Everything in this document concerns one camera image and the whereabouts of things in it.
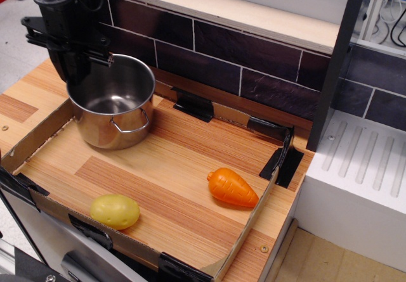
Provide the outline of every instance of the toy kitchen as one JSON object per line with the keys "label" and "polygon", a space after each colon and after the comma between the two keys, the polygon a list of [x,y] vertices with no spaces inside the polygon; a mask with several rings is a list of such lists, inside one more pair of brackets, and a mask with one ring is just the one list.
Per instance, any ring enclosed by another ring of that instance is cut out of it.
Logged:
{"label": "toy kitchen", "polygon": [[401,1],[34,0],[0,196],[41,262],[0,239],[5,281],[269,282],[294,222],[406,271]]}

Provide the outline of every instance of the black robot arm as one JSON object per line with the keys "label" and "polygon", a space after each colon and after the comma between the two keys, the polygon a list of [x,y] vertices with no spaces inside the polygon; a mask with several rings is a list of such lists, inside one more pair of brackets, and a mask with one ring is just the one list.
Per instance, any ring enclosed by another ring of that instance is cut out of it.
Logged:
{"label": "black robot arm", "polygon": [[79,83],[90,73],[91,61],[111,64],[110,40],[95,29],[94,14],[103,0],[34,0],[42,17],[24,17],[27,40],[48,49],[65,82]]}

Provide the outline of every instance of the orange carrot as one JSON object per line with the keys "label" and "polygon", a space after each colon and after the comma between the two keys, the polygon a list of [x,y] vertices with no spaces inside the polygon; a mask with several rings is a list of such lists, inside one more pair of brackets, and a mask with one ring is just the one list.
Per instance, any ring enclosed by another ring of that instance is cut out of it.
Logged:
{"label": "orange carrot", "polygon": [[207,176],[213,197],[233,205],[255,207],[258,195],[248,183],[233,170],[219,168]]}

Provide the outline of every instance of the wood grain surface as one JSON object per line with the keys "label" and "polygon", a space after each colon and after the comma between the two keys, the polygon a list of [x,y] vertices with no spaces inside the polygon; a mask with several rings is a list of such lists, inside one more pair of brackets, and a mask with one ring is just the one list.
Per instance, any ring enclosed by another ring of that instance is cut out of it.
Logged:
{"label": "wood grain surface", "polygon": [[[0,126],[8,126],[0,132],[2,154],[67,97],[64,83],[46,61],[6,91],[0,105],[10,103],[10,98],[30,113],[24,110],[23,118],[0,111]],[[121,193],[134,198],[140,204],[140,220],[122,233],[203,269],[227,256],[251,213],[216,201],[207,188],[208,173],[229,167],[261,196],[268,181],[258,174],[278,146],[222,120],[195,119],[158,96],[154,105],[150,134],[134,147],[91,147],[71,121],[19,172],[48,190],[52,200],[85,216],[97,196]],[[261,276],[311,158],[311,153],[305,154],[288,189],[272,190],[223,281],[257,281]],[[269,252],[262,252],[262,245]]]}

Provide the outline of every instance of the cardboard tray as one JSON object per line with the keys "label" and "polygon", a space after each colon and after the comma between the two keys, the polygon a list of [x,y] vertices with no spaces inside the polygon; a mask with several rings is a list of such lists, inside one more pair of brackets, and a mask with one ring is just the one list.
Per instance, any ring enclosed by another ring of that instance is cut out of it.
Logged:
{"label": "cardboard tray", "polygon": [[[196,119],[158,96],[154,106],[148,137],[112,151],[81,139],[68,100],[16,144],[2,166],[49,193],[30,189],[38,209],[68,224],[96,227],[132,259],[221,281],[275,183],[278,169],[271,181],[259,173],[279,146],[218,119]],[[240,174],[261,197],[254,210],[210,195],[206,177],[220,167]],[[92,200],[108,193],[138,201],[141,217],[134,226],[118,232],[89,217]]]}

